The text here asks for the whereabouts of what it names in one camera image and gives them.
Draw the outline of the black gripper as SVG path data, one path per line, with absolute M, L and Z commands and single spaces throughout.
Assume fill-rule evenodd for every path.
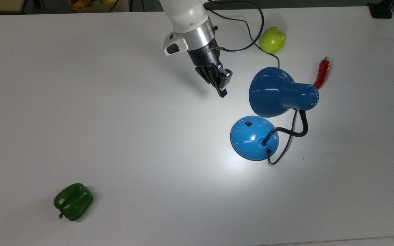
M 217 86 L 217 93 L 221 98 L 224 98 L 228 94 L 226 87 L 231 80 L 233 72 L 230 69 L 223 68 L 223 64 L 220 61 L 222 50 L 223 48 L 217 44 L 208 44 L 196 50 L 188 50 L 187 54 L 195 66 L 196 72 L 206 83 Z M 220 67 L 218 75 L 213 70 L 212 65 Z

